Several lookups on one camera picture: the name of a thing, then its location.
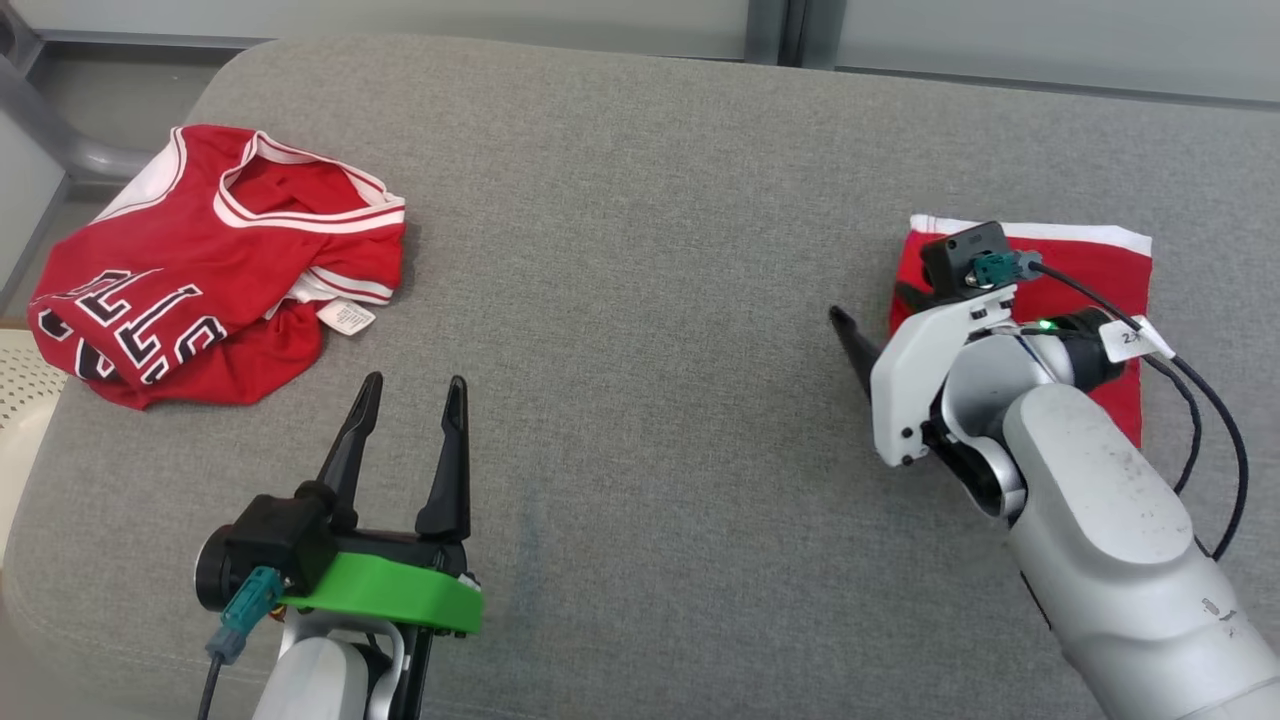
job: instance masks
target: gray cushion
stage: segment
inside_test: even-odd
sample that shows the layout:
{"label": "gray cushion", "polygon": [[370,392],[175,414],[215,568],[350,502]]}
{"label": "gray cushion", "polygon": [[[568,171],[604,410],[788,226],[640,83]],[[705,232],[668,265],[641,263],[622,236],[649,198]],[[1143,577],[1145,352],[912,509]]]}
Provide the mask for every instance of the gray cushion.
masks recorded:
{"label": "gray cushion", "polygon": [[[1225,569],[1280,642],[1280,115],[430,37],[273,42],[192,115],[340,158],[408,199],[406,283],[253,407],[140,414],[67,388],[5,600],[111,702],[192,712],[215,618],[196,551],[314,477],[387,375],[357,507],[410,528],[448,378],[471,383],[485,632],[440,643],[439,717],[1089,717],[986,521],[890,471],[826,310],[882,338],[913,211],[1156,238],[1153,316],[1253,441]],[[1166,477],[1189,423],[1147,378]],[[1230,447],[1187,502],[1216,541]],[[224,671],[247,717],[278,629]]]}

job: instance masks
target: basketball jersey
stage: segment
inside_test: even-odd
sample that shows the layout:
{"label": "basketball jersey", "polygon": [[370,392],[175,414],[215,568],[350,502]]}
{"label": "basketball jersey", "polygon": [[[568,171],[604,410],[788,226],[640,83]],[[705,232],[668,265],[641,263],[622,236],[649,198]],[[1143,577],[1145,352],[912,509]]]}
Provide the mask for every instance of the basketball jersey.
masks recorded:
{"label": "basketball jersey", "polygon": [[320,355],[316,306],[384,305],[404,200],[262,132],[172,131],[87,227],[54,246],[28,324],[102,397],[250,404]]}

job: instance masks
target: white wall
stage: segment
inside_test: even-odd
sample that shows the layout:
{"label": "white wall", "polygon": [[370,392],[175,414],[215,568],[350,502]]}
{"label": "white wall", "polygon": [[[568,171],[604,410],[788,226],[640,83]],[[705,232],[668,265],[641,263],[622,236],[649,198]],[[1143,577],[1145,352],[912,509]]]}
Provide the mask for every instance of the white wall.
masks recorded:
{"label": "white wall", "polygon": [[0,287],[61,182],[61,167],[0,111]]}
{"label": "white wall", "polygon": [[849,0],[836,64],[1280,101],[1280,1]]}
{"label": "white wall", "polygon": [[741,58],[748,0],[14,0],[37,32],[287,37],[416,32]]}

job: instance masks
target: clothing tag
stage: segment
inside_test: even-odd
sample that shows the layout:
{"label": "clothing tag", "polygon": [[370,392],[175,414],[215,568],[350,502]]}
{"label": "clothing tag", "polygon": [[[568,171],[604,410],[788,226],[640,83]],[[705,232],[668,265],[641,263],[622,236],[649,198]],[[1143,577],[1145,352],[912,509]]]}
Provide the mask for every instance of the clothing tag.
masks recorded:
{"label": "clothing tag", "polygon": [[316,313],[316,318],[342,334],[356,334],[369,327],[375,316],[369,310],[349,300],[330,300],[328,305]]}

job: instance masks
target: black cable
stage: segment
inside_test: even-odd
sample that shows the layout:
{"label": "black cable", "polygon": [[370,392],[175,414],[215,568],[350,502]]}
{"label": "black cable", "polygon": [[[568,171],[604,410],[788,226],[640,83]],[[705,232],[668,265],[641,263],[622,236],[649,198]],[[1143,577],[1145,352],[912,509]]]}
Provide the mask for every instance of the black cable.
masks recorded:
{"label": "black cable", "polygon": [[[1137,320],[1126,315],[1123,310],[1112,305],[1101,295],[1093,292],[1088,287],[1080,284],[1075,278],[1048,268],[1042,263],[1032,261],[1028,268],[1053,278],[1055,281],[1071,287],[1076,292],[1084,295],[1089,300],[1097,302],[1103,309],[1107,310],[1117,320],[1133,328],[1135,332],[1140,333],[1143,331],[1142,325]],[[1210,553],[1213,560],[1221,560],[1226,553],[1226,548],[1231,546],[1231,541],[1235,539],[1235,533],[1240,528],[1240,518],[1244,515],[1244,505],[1248,501],[1249,495],[1249,455],[1244,450],[1244,437],[1240,436],[1240,428],[1235,424],[1235,418],[1231,416],[1231,411],[1226,409],[1226,404],[1219,397],[1217,392],[1196,372],[1181,356],[1174,356],[1172,364],[1175,368],[1183,372],[1184,375],[1192,384],[1194,384],[1204,397],[1208,398],[1210,405],[1217,411],[1219,418],[1222,419],[1222,424],[1226,425],[1226,434],[1231,437],[1231,447],[1235,450],[1235,465],[1236,465],[1236,486],[1235,486],[1235,503],[1231,507],[1231,518],[1226,521],[1226,529],[1222,530],[1222,539],[1219,541],[1217,547]]]}
{"label": "black cable", "polygon": [[[1087,336],[1087,333],[1083,333],[1080,331],[1070,331],[1065,328],[1019,328],[1018,334],[1024,334],[1024,336],[1042,334],[1053,337]],[[1165,365],[1164,363],[1156,360],[1151,355],[1143,356],[1143,360],[1147,363],[1147,365],[1151,365],[1153,370],[1156,370],[1161,375],[1165,375],[1166,378],[1169,378],[1169,382],[1174,383],[1174,388],[1178,391],[1178,395],[1183,396],[1183,400],[1187,401],[1187,413],[1192,416],[1192,447],[1190,451],[1187,454],[1187,461],[1183,464],[1183,473],[1178,478],[1178,484],[1174,486],[1174,492],[1181,495],[1183,489],[1187,487],[1187,483],[1192,479],[1192,470],[1196,469],[1196,460],[1199,459],[1201,437],[1204,434],[1203,425],[1201,423],[1199,404],[1196,402],[1196,395],[1192,393],[1192,388],[1187,387],[1187,383],[1184,383],[1183,379],[1178,377],[1178,373],[1170,370],[1169,365]]]}
{"label": "black cable", "polygon": [[205,678],[205,694],[200,696],[200,711],[196,720],[209,720],[209,706],[214,703],[214,688],[218,687],[218,671],[223,669],[223,653],[215,652],[209,662],[209,675]]}
{"label": "black cable", "polygon": [[1187,487],[1188,480],[1192,479],[1192,470],[1196,468],[1196,460],[1199,457],[1199,443],[1201,436],[1204,434],[1204,428],[1201,424],[1199,416],[1199,404],[1196,402],[1196,396],[1192,393],[1192,388],[1187,387],[1187,383],[1178,377],[1178,373],[1169,369],[1160,360],[1156,360],[1151,355],[1143,356],[1143,361],[1152,369],[1169,378],[1169,382],[1174,383],[1174,388],[1178,389],[1178,395],[1183,396],[1187,401],[1187,411],[1192,416],[1192,448],[1187,454],[1187,462],[1183,462],[1183,474],[1178,478],[1178,484],[1174,486],[1174,492],[1183,495],[1183,488]]}

